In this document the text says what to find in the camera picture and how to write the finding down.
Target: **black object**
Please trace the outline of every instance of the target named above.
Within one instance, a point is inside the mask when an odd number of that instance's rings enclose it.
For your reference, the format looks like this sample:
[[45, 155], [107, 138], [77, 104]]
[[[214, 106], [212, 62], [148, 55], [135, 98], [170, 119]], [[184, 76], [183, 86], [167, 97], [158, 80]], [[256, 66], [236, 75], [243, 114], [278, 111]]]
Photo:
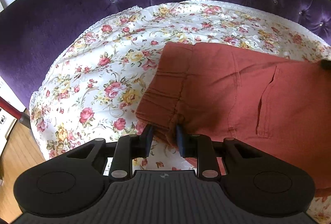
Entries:
[[[95, 139], [19, 176], [15, 224], [315, 223], [305, 211], [314, 182], [303, 170], [236, 139], [214, 142], [177, 127], [182, 157], [198, 159], [197, 174], [135, 171], [149, 155], [153, 127], [141, 136]], [[108, 157], [109, 176], [103, 176]], [[217, 157], [227, 174], [221, 176]]]

